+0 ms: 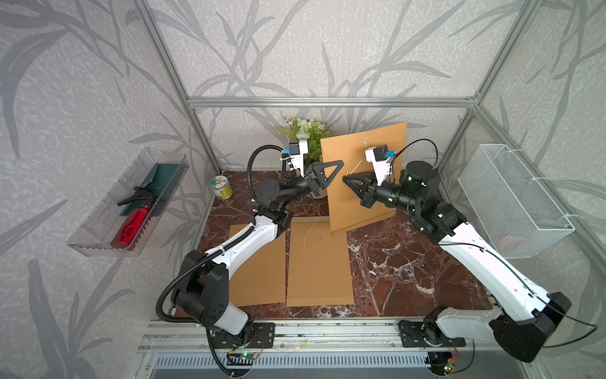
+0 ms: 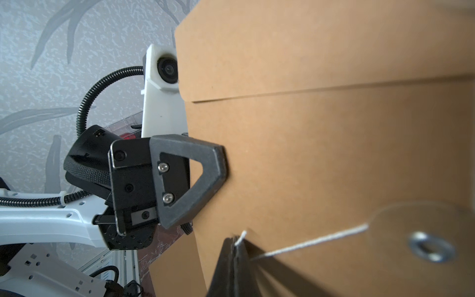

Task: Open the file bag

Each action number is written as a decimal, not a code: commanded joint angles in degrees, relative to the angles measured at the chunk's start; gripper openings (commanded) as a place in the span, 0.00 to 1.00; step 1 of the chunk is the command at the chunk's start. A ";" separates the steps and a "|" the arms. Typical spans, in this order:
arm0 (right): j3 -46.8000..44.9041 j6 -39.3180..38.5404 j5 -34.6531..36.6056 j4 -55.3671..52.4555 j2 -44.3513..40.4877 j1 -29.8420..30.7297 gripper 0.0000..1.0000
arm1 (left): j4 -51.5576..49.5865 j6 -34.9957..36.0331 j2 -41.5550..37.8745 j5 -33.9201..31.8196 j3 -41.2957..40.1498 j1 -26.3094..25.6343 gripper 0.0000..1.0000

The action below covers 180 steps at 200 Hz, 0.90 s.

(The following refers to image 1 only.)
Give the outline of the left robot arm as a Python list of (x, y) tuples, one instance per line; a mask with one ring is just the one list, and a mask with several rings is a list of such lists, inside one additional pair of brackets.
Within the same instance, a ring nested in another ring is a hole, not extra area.
[(184, 258), (178, 276), (163, 289), (156, 302), (157, 317), (168, 323), (195, 323), (206, 330), (209, 343), (223, 336), (232, 347), (243, 347), (257, 339), (254, 322), (230, 301), (230, 280), (259, 249), (279, 238), (293, 218), (287, 206), (310, 193), (327, 189), (344, 163), (305, 164), (301, 148), (281, 151), (283, 168), (290, 168), (287, 182), (267, 179), (255, 187), (252, 168), (257, 156), (276, 145), (253, 151), (246, 168), (247, 183), (257, 206), (249, 224), (224, 243), (201, 253), (193, 250)]

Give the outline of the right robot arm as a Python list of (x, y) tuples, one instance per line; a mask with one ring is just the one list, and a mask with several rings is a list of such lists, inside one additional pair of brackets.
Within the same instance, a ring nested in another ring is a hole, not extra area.
[(547, 292), (507, 262), (453, 205), (438, 198), (440, 174), (421, 160), (407, 164), (405, 178), (390, 180), (399, 153), (386, 145), (367, 146), (365, 160), (373, 171), (354, 172), (343, 181), (361, 205), (376, 203), (401, 209), (419, 232), (449, 253), (489, 290), (497, 301), (491, 310), (458, 310), (438, 306), (417, 328), (426, 344), (442, 338), (468, 338), (498, 344), (513, 358), (531, 363), (547, 347), (571, 300)]

